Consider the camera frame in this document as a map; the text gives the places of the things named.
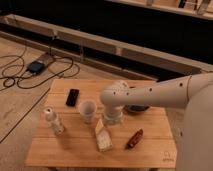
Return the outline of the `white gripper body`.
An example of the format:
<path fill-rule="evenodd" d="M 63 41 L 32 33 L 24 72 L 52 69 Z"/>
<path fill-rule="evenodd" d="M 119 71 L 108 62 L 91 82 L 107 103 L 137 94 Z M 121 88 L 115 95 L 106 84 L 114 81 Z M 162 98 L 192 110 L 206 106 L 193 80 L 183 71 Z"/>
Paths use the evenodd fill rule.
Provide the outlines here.
<path fill-rule="evenodd" d="M 115 115 L 107 115 L 106 113 L 102 114 L 102 121 L 105 125 L 116 125 L 123 122 L 123 113 L 120 112 Z"/>

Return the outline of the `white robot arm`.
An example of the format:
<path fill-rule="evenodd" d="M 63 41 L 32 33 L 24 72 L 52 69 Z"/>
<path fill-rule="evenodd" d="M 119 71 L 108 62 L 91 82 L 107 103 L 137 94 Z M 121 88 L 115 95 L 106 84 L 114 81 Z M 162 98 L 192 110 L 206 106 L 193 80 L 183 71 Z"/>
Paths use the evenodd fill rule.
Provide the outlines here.
<path fill-rule="evenodd" d="M 213 171 L 213 73 L 189 75 L 130 88 L 116 81 L 100 94 L 103 118 L 113 123 L 121 106 L 143 105 L 184 108 L 183 136 L 176 171 Z"/>

